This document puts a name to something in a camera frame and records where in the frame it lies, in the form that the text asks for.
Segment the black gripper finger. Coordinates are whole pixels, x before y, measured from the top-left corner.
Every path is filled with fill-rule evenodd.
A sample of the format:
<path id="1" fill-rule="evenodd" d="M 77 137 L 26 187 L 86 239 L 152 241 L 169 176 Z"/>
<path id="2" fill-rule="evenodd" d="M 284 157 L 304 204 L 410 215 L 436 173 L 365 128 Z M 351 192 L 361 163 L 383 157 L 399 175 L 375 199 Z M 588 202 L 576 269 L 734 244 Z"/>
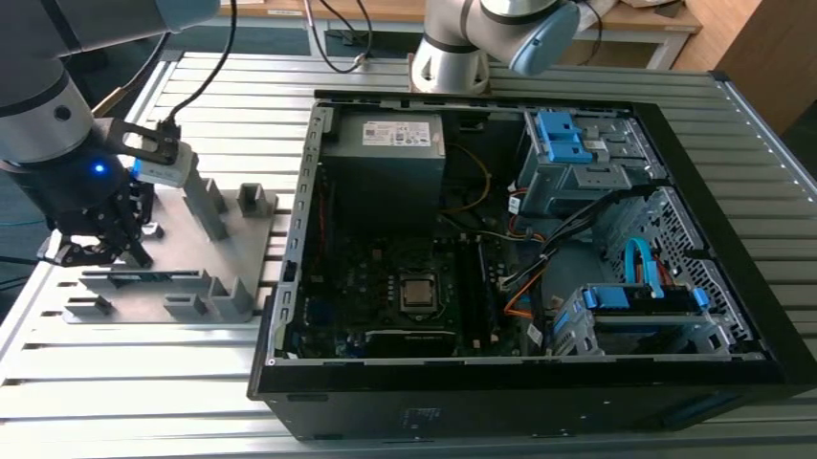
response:
<path id="1" fill-rule="evenodd" d="M 155 196 L 153 184 L 128 183 L 124 188 L 124 228 L 131 238 L 140 238 L 141 228 L 152 222 Z"/>
<path id="2" fill-rule="evenodd" d="M 144 250 L 139 239 L 100 236 L 96 245 L 81 245 L 57 229 L 41 243 L 37 259 L 64 268 L 105 266 L 113 264 L 117 259 L 137 268 L 151 268 L 153 265 L 153 258 Z"/>

